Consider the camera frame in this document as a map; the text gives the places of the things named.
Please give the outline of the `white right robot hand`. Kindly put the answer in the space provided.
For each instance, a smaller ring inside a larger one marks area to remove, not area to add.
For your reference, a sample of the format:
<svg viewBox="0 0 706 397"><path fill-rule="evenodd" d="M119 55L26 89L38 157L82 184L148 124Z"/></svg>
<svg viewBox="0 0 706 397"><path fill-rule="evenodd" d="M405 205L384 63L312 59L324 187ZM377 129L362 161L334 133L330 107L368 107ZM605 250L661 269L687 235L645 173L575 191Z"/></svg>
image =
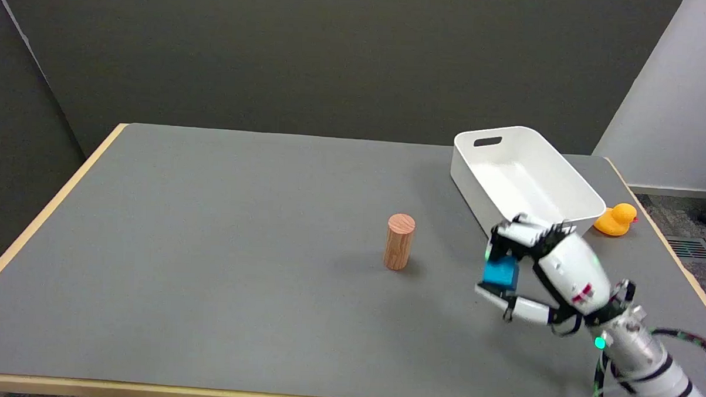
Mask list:
<svg viewBox="0 0 706 397"><path fill-rule="evenodd" d="M516 293L518 264L531 259L533 274L556 301L548 305ZM494 304L511 322L519 318L554 329L574 319L569 334L581 325L597 327L628 315L631 296L620 298L624 281L614 286L595 252L575 226L546 221L519 213L491 229L485 251L482 280L475 292Z"/></svg>

